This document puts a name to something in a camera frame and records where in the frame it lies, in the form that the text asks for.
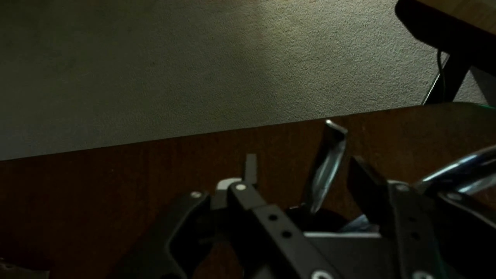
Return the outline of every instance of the screw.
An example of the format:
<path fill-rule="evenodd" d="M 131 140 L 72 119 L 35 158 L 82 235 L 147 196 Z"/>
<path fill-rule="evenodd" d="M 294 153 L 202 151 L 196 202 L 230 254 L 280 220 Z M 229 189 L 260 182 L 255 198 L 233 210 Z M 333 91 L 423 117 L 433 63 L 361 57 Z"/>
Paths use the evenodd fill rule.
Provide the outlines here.
<path fill-rule="evenodd" d="M 418 269 L 413 272 L 412 279 L 433 279 L 429 272 Z"/>
<path fill-rule="evenodd" d="M 454 199 L 454 201 L 463 199 L 461 195 L 457 193 L 457 192 L 447 192 L 446 196 L 447 196 L 449 199 Z"/>
<path fill-rule="evenodd" d="M 188 195 L 190 195 L 192 198 L 199 198 L 199 196 L 201 196 L 201 192 L 193 190 L 193 192 L 190 192 Z"/>
<path fill-rule="evenodd" d="M 311 272 L 311 279 L 333 279 L 325 269 L 316 269 Z"/>
<path fill-rule="evenodd" d="M 235 184 L 235 189 L 237 189 L 237 190 L 244 190 L 244 189 L 246 189 L 246 184 Z"/>
<path fill-rule="evenodd" d="M 407 187 L 405 184 L 398 184 L 396 189 L 398 189 L 399 192 L 407 192 L 407 190 L 409 190 L 409 187 Z"/>

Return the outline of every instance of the chair leg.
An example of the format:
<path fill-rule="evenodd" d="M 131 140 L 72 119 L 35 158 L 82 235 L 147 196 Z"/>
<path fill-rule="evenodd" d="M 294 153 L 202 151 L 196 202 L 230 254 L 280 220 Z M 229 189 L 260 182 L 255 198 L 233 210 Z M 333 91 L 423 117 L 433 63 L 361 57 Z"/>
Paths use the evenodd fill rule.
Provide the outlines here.
<path fill-rule="evenodd" d="M 449 55 L 443 65 L 441 72 L 436 72 L 421 103 L 426 105 L 426 103 L 452 102 L 467 69 L 469 69 L 469 63 Z"/>

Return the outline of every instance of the bolt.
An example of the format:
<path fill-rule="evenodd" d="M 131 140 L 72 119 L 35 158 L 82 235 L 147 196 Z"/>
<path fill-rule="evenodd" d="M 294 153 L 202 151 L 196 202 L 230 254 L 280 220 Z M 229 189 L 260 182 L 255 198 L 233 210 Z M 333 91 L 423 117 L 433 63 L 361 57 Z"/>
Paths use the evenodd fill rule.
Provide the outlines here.
<path fill-rule="evenodd" d="M 412 279 L 433 279 L 429 272 L 418 269 L 413 272 Z"/>
<path fill-rule="evenodd" d="M 447 196 L 449 199 L 454 199 L 454 201 L 463 199 L 461 195 L 457 193 L 457 192 L 447 192 L 446 196 Z"/>
<path fill-rule="evenodd" d="M 325 269 L 316 269 L 311 272 L 311 279 L 333 279 Z"/>
<path fill-rule="evenodd" d="M 199 198 L 199 196 L 201 196 L 201 192 L 193 190 L 193 192 L 190 192 L 188 195 L 190 195 L 192 198 Z"/>
<path fill-rule="evenodd" d="M 237 189 L 237 190 L 244 190 L 244 189 L 246 189 L 246 184 L 235 184 L 235 189 Z"/>
<path fill-rule="evenodd" d="M 405 184 L 398 184 L 396 189 L 398 189 L 399 192 L 407 192 L 407 190 L 409 190 L 409 187 L 407 187 Z"/>

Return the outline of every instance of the dark wood panel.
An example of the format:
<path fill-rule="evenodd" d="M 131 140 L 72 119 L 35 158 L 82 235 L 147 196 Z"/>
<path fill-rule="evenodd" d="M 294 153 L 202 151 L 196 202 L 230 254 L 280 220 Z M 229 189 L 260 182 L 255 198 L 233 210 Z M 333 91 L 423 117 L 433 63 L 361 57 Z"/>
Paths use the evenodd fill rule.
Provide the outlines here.
<path fill-rule="evenodd" d="M 496 142 L 496 111 L 469 103 L 333 119 L 348 128 L 348 150 L 325 206 L 347 216 L 357 213 L 343 187 L 348 153 L 390 178 L 415 181 Z M 306 120 L 2 161 L 0 255 L 49 266 L 52 279 L 105 277 L 164 204 L 238 175 L 246 151 L 258 154 L 261 195 L 281 207 L 294 204 L 320 131 L 322 120 Z M 213 263 L 215 257 L 204 274 L 235 272 Z"/>

